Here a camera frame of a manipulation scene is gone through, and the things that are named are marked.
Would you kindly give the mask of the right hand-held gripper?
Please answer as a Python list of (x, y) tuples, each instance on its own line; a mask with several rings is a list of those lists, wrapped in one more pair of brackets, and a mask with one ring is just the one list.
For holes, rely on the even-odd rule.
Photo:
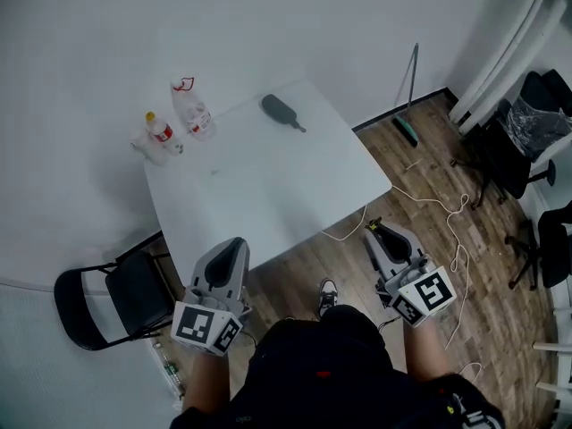
[(457, 298), (445, 268), (433, 261), (413, 232), (377, 218), (373, 228), (366, 225), (364, 244), (379, 274), (376, 294), (408, 325), (419, 326)]

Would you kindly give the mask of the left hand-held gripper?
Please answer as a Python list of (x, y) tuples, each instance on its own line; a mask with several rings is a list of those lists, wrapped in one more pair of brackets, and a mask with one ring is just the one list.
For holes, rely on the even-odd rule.
[(225, 355), (250, 312), (242, 295), (248, 267), (249, 246), (241, 237), (205, 253), (195, 264), (183, 300), (175, 304), (172, 339), (187, 348)]

